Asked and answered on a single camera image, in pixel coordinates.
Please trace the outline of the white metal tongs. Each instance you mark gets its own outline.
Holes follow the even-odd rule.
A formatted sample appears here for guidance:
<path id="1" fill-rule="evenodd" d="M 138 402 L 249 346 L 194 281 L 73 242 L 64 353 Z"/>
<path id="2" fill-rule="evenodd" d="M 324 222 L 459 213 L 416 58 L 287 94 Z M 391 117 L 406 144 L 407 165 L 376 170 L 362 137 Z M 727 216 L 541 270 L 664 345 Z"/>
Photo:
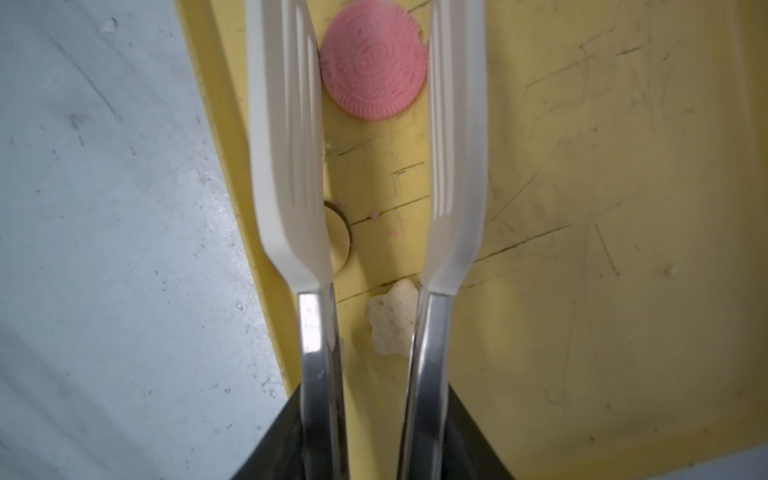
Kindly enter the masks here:
<path id="1" fill-rule="evenodd" d="M 337 8 L 332 19 L 347 5 Z M 441 474 L 450 306 L 481 243 L 488 178 L 486 8 L 434 1 L 421 28 L 426 81 L 394 117 L 343 111 L 321 76 L 304 1 L 246 5 L 249 147 L 260 241 L 291 291 L 288 370 L 302 387 L 309 477 Z M 338 324 L 403 260 L 422 286 L 405 411 L 362 413 L 362 351 L 339 367 Z"/>

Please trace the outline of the pink round cookie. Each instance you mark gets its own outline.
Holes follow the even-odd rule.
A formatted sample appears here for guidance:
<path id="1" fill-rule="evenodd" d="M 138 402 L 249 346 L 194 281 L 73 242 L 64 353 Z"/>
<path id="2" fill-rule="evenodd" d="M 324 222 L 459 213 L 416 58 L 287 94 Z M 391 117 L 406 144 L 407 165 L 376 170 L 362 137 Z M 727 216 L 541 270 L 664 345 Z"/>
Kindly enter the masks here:
<path id="1" fill-rule="evenodd" d="M 354 1 L 329 24 L 321 76 L 346 113 L 368 121 L 401 114 L 427 76 L 428 53 L 413 16 L 392 1 Z"/>

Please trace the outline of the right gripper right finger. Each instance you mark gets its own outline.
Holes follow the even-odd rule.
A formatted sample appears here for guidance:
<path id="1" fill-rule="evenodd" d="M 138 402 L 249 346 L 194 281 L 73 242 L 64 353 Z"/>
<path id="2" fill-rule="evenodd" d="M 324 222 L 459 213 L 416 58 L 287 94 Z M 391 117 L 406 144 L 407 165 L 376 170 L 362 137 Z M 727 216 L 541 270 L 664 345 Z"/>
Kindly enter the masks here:
<path id="1" fill-rule="evenodd" d="M 443 443 L 445 480 L 514 480 L 452 386 Z"/>

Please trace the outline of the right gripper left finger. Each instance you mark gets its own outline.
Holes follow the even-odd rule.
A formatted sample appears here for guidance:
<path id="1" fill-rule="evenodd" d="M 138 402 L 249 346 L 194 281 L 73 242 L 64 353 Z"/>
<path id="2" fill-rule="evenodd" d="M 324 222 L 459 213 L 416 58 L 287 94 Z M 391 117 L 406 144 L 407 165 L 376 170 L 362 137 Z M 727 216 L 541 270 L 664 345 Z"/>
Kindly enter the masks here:
<path id="1" fill-rule="evenodd" d="M 300 392 L 298 387 L 232 480 L 303 478 Z"/>

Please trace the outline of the pale star shaped cookie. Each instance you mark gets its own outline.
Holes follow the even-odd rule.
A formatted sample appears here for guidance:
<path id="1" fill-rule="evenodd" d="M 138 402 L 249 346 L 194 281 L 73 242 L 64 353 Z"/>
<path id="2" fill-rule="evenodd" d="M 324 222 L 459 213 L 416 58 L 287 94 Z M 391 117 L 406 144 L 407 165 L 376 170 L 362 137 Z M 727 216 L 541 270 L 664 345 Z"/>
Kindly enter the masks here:
<path id="1" fill-rule="evenodd" d="M 386 294 L 367 302 L 365 314 L 377 354 L 410 356 L 418 300 L 418 288 L 406 278 L 397 281 Z"/>

